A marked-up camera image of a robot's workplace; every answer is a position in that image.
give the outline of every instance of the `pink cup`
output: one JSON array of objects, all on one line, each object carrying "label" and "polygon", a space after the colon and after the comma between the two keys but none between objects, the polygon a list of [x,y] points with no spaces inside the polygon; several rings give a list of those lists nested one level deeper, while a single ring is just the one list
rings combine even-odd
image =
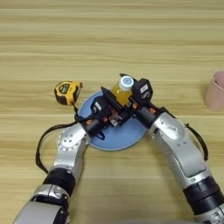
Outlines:
[{"label": "pink cup", "polygon": [[206,91],[205,103],[213,111],[224,109],[224,71],[219,71],[213,75]]}]

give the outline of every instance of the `round blue plate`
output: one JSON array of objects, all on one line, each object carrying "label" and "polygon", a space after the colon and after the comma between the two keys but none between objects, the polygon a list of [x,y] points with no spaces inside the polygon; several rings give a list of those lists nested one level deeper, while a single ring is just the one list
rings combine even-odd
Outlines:
[{"label": "round blue plate", "polygon": [[[91,114],[90,105],[94,98],[99,95],[102,95],[102,92],[91,95],[82,104],[79,110],[80,116],[87,117]],[[146,128],[137,119],[130,118],[124,125],[110,126],[102,132],[105,135],[105,139],[101,140],[98,137],[94,137],[90,144],[101,150],[118,151],[137,143],[143,137]]]}]

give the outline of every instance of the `tape measure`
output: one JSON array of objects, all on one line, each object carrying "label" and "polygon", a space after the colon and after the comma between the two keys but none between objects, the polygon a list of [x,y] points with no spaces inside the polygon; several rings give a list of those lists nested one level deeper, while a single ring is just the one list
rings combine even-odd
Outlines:
[{"label": "tape measure", "polygon": [[55,89],[55,97],[58,103],[63,105],[74,105],[80,95],[82,83],[78,81],[62,81]]}]

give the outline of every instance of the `yellow bottle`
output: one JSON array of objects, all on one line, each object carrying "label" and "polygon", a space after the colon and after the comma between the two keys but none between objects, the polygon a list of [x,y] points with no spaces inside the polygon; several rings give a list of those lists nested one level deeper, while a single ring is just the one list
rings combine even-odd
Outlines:
[{"label": "yellow bottle", "polygon": [[131,88],[133,85],[134,80],[128,75],[125,75],[111,89],[116,100],[123,106],[129,102],[129,97],[132,95]]}]

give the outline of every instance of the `bottle cap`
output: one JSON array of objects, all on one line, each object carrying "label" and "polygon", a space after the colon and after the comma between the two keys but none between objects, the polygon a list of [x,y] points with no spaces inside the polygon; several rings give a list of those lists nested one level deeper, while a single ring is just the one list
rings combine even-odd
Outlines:
[{"label": "bottle cap", "polygon": [[122,91],[130,91],[133,85],[134,80],[128,75],[125,75],[120,79],[119,87]]}]

